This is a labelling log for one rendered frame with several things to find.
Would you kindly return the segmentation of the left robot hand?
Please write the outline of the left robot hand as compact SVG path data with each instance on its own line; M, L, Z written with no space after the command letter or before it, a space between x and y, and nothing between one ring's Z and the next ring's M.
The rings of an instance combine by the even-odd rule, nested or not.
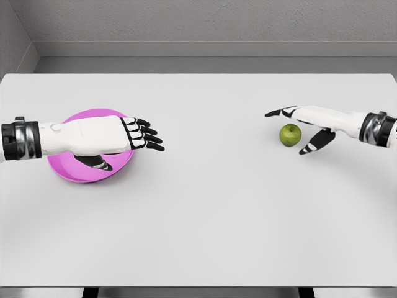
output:
M103 171L112 171L103 155L118 155L142 148L164 151L163 141L151 124L135 117L93 117L72 121L71 153L80 163Z

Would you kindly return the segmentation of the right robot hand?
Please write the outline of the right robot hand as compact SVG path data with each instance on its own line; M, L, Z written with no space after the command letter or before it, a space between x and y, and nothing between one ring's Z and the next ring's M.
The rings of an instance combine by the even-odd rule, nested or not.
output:
M264 117L283 115L299 122L314 125L321 130L299 151L306 155L318 151L333 141L336 131L344 128L341 112L316 106L290 106L268 112Z

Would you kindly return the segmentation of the green apple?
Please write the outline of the green apple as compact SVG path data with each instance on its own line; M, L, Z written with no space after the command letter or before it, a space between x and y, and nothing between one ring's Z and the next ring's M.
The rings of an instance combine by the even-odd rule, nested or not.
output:
M280 129L279 139L286 147L297 145L301 140L301 129L295 124L286 124Z

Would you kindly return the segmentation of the pink plate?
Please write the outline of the pink plate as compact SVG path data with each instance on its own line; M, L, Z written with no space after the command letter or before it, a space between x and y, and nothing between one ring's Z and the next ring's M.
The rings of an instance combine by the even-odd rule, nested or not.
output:
M64 120L63 123L77 119L111 115L127 117L125 114L112 109L89 109L72 115ZM112 171L103 171L86 166L76 160L69 152L48 156L47 159L50 167L58 176L76 183L93 183L107 179L119 172L130 161L132 156L133 151L127 151L118 155L102 155L103 159L112 166Z

